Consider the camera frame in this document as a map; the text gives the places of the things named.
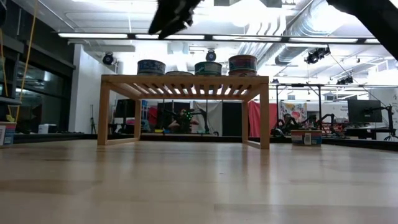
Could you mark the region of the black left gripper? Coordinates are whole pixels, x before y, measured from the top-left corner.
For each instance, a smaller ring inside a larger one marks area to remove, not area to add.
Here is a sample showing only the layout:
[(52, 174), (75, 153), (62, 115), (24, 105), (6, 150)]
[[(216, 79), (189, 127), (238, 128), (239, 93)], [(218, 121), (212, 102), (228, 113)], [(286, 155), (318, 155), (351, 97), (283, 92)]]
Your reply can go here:
[(148, 34), (160, 32), (158, 39), (163, 40), (193, 24), (193, 10), (201, 0), (158, 0), (155, 16)]

